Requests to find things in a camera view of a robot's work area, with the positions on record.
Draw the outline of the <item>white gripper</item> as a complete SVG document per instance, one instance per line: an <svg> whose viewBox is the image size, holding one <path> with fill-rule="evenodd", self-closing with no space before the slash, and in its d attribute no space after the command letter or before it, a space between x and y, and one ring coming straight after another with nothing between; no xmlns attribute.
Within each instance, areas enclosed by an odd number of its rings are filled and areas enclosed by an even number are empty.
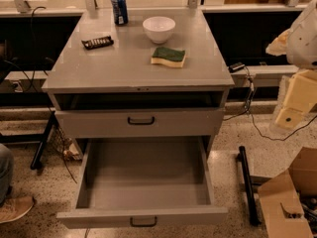
<svg viewBox="0 0 317 238"><path fill-rule="evenodd" d="M317 104L317 72L304 69L289 80L283 106L277 113L274 124L285 130L294 129L304 118L304 113Z"/></svg>

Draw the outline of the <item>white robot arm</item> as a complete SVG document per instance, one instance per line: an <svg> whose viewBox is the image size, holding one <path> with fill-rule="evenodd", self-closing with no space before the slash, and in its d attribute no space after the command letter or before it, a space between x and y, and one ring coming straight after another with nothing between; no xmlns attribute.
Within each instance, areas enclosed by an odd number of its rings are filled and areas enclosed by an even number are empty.
<svg viewBox="0 0 317 238"><path fill-rule="evenodd" d="M312 0L292 25L265 49L273 56L286 55L298 71L279 84L272 126L293 130L317 104L317 0Z"/></svg>

